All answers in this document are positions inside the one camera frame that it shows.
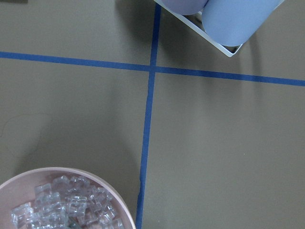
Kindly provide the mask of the pale purple cylinder cup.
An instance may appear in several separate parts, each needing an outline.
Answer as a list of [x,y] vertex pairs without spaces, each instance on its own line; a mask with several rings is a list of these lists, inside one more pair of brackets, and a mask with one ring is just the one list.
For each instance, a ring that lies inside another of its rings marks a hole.
[[165,7],[180,15],[193,15],[200,12],[208,0],[162,0]]

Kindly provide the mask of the pale blue cylinder cup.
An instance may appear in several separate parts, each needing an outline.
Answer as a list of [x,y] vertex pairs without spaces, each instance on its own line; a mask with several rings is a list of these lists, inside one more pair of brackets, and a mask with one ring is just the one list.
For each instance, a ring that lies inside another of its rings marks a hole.
[[223,46],[245,43],[280,4],[278,0],[210,0],[202,13],[205,32]]

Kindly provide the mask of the clear plastic ice cubes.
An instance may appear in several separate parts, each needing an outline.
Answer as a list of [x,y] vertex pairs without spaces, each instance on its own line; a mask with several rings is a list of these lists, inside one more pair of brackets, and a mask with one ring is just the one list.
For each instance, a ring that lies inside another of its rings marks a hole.
[[84,176],[34,187],[35,199],[11,210],[17,229],[123,229],[113,195]]

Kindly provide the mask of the pink bowl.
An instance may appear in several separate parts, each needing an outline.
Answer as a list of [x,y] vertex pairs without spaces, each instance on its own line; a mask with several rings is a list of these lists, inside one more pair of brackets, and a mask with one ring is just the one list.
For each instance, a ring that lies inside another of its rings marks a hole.
[[0,227],[2,229],[13,229],[11,222],[11,209],[20,204],[34,200],[34,187],[51,182],[60,176],[81,175],[88,178],[91,183],[106,188],[114,196],[114,206],[122,219],[126,229],[136,228],[131,213],[120,196],[120,194],[105,180],[90,172],[65,167],[45,167],[21,173],[0,186]]

